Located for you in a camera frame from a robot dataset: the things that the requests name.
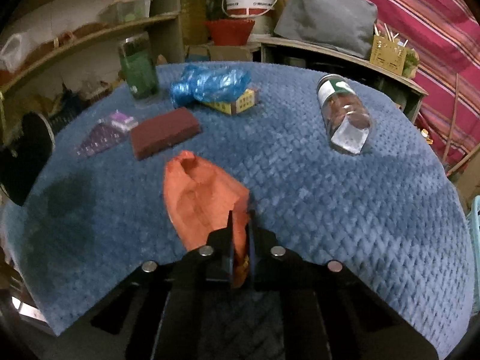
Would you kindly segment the orange snack wrapper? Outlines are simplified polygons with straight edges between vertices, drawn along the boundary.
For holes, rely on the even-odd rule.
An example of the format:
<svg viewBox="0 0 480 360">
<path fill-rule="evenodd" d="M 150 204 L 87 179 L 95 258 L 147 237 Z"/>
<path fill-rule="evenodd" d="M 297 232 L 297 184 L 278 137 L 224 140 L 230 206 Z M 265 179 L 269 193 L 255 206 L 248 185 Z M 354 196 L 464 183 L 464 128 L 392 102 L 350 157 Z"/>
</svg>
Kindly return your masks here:
<svg viewBox="0 0 480 360">
<path fill-rule="evenodd" d="M 250 191 L 221 167 L 183 150 L 168 161 L 163 199 L 169 219 L 189 251 L 207 243 L 208 235 L 226 228 L 233 216 L 233 286 L 243 285 L 250 268 L 247 256 Z"/>
</svg>

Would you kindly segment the clear jar green label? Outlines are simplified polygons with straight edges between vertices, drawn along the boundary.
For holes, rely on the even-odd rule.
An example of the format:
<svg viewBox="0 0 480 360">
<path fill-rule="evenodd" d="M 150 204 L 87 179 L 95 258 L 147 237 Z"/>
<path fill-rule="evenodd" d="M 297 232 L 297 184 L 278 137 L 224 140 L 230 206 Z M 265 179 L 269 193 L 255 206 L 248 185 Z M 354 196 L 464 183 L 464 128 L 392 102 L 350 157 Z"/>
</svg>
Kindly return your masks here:
<svg viewBox="0 0 480 360">
<path fill-rule="evenodd" d="M 356 92 L 342 76 L 326 74 L 320 78 L 316 93 L 329 144 L 340 152 L 359 155 L 374 122 Z"/>
</svg>

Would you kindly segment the light blue trash basket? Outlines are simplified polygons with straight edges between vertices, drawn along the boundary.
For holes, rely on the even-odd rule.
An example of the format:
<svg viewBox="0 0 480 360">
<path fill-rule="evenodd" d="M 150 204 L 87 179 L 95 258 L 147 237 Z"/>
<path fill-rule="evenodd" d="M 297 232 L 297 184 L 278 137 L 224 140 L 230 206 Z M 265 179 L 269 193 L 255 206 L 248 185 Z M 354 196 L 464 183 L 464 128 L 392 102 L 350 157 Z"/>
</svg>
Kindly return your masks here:
<svg viewBox="0 0 480 360">
<path fill-rule="evenodd" d="M 479 227 L 479 211 L 480 196 L 477 195 L 471 205 L 470 212 L 467 215 L 469 222 L 469 234 L 473 247 L 474 260 L 474 286 L 473 286 L 473 308 L 472 315 L 479 313 L 479 270 L 480 270 L 480 227 Z"/>
</svg>

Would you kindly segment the blue quilted table cloth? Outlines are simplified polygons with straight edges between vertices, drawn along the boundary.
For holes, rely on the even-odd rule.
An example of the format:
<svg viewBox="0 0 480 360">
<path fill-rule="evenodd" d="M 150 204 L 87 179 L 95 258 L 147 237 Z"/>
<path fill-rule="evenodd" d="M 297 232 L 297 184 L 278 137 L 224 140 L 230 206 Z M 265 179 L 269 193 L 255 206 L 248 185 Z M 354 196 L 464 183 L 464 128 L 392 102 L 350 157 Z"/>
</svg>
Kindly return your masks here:
<svg viewBox="0 0 480 360">
<path fill-rule="evenodd" d="M 320 72 L 243 63 L 259 104 L 237 116 L 191 111 L 202 131 L 150 158 L 129 143 L 91 158 L 77 147 L 103 117 L 140 121 L 171 110 L 181 64 L 158 68 L 160 95 L 127 86 L 88 108 L 56 147 L 24 205 L 1 217 L 11 256 L 55 333 L 69 328 L 135 267 L 183 254 L 162 197 L 167 161 L 189 150 L 226 170 L 253 197 L 258 221 L 306 260 L 343 262 L 445 358 L 473 308 L 474 260 L 455 186 L 415 126 L 383 93 L 352 82 L 373 117 L 357 156 L 333 150 L 317 100 Z"/>
</svg>

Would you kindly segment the yellow cigarette box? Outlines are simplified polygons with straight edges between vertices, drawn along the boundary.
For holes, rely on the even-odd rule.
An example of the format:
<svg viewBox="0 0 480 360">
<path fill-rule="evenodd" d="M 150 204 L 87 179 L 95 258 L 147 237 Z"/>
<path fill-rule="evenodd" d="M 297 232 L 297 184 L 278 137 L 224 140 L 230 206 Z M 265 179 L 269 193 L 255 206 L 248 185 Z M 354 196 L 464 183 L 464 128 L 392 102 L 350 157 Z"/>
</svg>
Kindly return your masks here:
<svg viewBox="0 0 480 360">
<path fill-rule="evenodd" d="M 253 108 L 258 102 L 258 91 L 248 88 L 233 102 L 205 102 L 204 105 L 228 116 L 235 116 Z"/>
</svg>

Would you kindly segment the maroon scouring pad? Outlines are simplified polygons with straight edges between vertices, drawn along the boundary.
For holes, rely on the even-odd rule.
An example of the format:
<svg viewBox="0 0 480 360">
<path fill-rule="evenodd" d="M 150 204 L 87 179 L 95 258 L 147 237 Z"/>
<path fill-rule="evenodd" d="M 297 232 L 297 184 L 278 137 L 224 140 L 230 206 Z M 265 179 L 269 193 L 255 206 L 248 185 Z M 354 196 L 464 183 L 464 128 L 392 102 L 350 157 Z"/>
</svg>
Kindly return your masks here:
<svg viewBox="0 0 480 360">
<path fill-rule="evenodd" d="M 184 107 L 157 115 L 130 131 L 133 155 L 143 160 L 200 132 L 199 121 Z"/>
</svg>

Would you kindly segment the blue plastic bag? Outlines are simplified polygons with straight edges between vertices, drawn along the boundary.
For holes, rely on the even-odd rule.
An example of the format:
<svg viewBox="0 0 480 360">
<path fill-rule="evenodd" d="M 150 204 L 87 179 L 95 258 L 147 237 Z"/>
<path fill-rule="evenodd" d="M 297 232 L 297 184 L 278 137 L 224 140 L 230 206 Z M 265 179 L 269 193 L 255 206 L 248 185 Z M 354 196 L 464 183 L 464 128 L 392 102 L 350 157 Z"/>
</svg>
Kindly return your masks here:
<svg viewBox="0 0 480 360">
<path fill-rule="evenodd" d="M 239 67 L 187 65 L 179 80 L 171 83 L 170 97 L 174 108 L 191 102 L 233 102 L 250 85 L 251 74 Z"/>
</svg>

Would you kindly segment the green label jar upright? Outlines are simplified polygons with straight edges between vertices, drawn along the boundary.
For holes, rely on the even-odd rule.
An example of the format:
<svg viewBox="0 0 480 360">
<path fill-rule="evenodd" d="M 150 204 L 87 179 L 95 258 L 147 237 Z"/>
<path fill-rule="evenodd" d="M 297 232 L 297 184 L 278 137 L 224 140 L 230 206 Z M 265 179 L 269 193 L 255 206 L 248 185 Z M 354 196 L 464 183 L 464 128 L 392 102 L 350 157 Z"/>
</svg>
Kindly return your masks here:
<svg viewBox="0 0 480 360">
<path fill-rule="evenodd" d="M 129 91 L 136 99 L 149 98 L 159 91 L 159 82 L 147 32 L 125 38 L 118 44 L 120 66 Z"/>
</svg>

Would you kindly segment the wooden side cabinet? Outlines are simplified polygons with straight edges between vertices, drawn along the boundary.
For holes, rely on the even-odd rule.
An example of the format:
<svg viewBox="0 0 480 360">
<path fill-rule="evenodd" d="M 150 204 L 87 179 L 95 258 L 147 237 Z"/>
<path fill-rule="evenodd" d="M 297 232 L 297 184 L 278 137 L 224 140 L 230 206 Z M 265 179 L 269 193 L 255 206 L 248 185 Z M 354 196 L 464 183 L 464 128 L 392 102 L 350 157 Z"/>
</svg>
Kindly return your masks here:
<svg viewBox="0 0 480 360">
<path fill-rule="evenodd" d="M 411 79 L 398 76 L 369 61 L 343 52 L 281 37 L 260 36 L 248 43 L 262 63 L 307 68 L 339 74 L 387 95 L 411 122 L 416 121 L 427 92 Z"/>
</svg>

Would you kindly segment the yellow chopstick holder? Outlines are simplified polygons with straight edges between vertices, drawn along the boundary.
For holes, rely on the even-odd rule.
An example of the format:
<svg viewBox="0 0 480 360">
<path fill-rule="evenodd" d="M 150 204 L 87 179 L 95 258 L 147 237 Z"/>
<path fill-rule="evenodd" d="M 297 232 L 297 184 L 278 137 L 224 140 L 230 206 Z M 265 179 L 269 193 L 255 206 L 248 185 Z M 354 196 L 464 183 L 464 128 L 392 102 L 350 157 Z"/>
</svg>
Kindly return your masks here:
<svg viewBox="0 0 480 360">
<path fill-rule="evenodd" d="M 369 62 L 397 76 L 402 76 L 407 49 L 400 44 L 388 26 L 373 25 L 373 43 Z"/>
</svg>

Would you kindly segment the large yellow oil jug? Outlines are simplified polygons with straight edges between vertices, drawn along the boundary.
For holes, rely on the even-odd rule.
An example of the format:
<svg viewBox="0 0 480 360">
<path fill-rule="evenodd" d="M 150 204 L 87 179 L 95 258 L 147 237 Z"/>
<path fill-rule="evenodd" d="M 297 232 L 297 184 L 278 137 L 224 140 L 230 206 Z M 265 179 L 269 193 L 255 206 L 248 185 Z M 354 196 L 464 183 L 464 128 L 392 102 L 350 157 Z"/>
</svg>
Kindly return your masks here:
<svg viewBox="0 0 480 360">
<path fill-rule="evenodd" d="M 180 17 L 185 46 L 197 46 L 208 42 L 205 0 L 181 0 Z"/>
</svg>

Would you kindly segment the grey cloth cover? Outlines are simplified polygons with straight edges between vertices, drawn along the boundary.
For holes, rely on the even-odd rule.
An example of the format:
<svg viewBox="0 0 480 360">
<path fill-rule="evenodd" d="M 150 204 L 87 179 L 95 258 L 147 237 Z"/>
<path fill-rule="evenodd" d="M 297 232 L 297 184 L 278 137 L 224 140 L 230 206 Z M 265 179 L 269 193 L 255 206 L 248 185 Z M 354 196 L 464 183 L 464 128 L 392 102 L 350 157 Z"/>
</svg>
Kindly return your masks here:
<svg viewBox="0 0 480 360">
<path fill-rule="evenodd" d="M 369 0 L 287 0 L 274 33 L 368 59 L 376 21 Z"/>
</svg>

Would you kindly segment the wooden corner shelf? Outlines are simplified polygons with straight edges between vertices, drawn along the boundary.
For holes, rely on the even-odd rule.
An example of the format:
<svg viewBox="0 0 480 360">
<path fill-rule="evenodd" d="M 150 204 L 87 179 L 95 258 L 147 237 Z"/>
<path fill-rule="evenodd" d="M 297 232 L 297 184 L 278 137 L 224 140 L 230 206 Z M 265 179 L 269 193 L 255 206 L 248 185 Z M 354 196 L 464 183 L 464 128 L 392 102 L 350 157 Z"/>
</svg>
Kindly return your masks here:
<svg viewBox="0 0 480 360">
<path fill-rule="evenodd" d="M 180 0 L 24 0 L 1 30 L 1 49 L 28 33 L 34 49 L 10 73 L 1 62 L 1 141 L 29 111 L 51 114 L 64 89 L 101 88 L 120 72 L 118 44 L 147 32 L 154 59 L 184 59 Z"/>
</svg>

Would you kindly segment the pink striped curtain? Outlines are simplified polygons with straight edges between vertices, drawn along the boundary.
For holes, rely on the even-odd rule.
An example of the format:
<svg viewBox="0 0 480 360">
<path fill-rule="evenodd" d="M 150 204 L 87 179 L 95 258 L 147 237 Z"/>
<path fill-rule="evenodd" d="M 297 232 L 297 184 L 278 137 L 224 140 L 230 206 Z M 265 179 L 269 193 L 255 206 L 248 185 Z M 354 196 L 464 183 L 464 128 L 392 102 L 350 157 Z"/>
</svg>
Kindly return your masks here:
<svg viewBox="0 0 480 360">
<path fill-rule="evenodd" d="M 369 1 L 375 24 L 408 47 L 405 65 L 427 92 L 419 124 L 442 161 L 458 163 L 479 147 L 479 22 L 464 0 Z"/>
</svg>

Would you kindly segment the white plastic bag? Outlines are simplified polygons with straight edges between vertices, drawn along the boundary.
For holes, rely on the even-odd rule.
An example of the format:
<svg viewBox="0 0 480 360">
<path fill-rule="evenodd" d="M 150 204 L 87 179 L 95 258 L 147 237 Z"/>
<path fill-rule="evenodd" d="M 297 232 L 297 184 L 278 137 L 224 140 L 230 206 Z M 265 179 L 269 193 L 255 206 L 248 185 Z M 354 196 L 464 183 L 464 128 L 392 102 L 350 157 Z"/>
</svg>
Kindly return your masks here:
<svg viewBox="0 0 480 360">
<path fill-rule="evenodd" d="M 1 62 L 8 72 L 14 73 L 33 49 L 34 43 L 28 33 L 14 33 L 1 49 Z"/>
</svg>

